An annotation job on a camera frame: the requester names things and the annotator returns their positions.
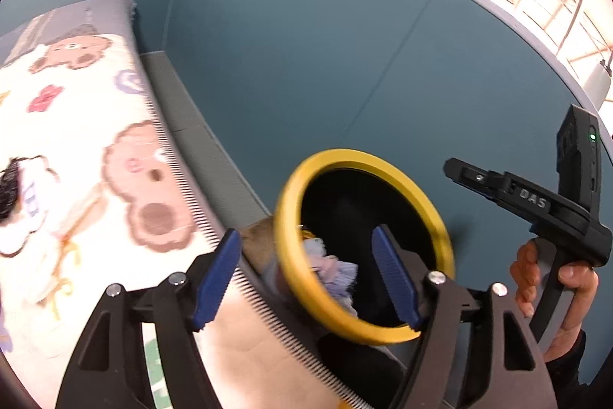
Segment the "silver screw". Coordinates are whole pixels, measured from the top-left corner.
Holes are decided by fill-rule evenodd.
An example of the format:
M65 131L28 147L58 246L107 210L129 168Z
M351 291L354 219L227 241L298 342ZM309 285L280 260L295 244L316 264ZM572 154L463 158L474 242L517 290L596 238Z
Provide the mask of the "silver screw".
M447 280L447 277L439 270L433 270L428 273L428 279L434 284L443 284Z
M168 282L170 284L174 284L175 286L179 286L188 280L185 272L173 272L170 276L168 276Z
M492 291L496 293L496 295L498 295L499 297L504 297L509 292L507 287L502 283L494 283L492 285Z
M109 297L116 297L119 293L121 293L120 284L113 283L107 286L107 295Z

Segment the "blue gripper pad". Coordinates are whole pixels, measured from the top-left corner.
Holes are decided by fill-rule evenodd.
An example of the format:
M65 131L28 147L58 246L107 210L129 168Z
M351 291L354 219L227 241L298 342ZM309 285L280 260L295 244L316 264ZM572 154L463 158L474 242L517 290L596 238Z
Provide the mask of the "blue gripper pad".
M213 253L214 260L196 292L192 322L198 331L215 319L226 288L240 260L241 246L240 234L232 229L226 233Z
M393 243L381 225L373 231L372 249L398 319L413 329L418 328L422 322L418 311L418 293Z

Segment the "purple circle print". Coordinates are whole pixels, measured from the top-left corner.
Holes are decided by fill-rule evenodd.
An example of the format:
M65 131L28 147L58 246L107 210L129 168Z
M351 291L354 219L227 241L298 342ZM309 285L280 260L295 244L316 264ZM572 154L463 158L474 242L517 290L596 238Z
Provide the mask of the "purple circle print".
M143 94L143 82L134 70L121 70L115 76L115 87L126 94Z

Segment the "yellow bucket rim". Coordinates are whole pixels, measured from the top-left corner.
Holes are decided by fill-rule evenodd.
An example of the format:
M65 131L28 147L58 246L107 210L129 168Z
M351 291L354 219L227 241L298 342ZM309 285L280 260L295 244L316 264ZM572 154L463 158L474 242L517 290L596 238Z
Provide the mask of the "yellow bucket rim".
M354 149L315 153L293 171L275 210L274 234L283 275L303 307L331 332L356 343L390 345L413 340L419 332L408 325L385 327L366 322L345 310L311 271L300 233L302 200L308 185L330 170L350 168L373 174L394 187L418 212L430 233L436 269L455 277L454 255L447 228L432 202L402 171L385 160Z

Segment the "white cylindrical object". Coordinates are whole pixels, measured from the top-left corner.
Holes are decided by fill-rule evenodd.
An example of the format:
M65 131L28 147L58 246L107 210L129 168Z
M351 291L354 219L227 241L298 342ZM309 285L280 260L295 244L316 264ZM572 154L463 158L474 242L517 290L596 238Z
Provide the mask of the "white cylindrical object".
M605 66L605 61L602 60L592 71L590 76L583 84L583 90L590 98L597 110L605 102L605 98L611 87L611 75Z

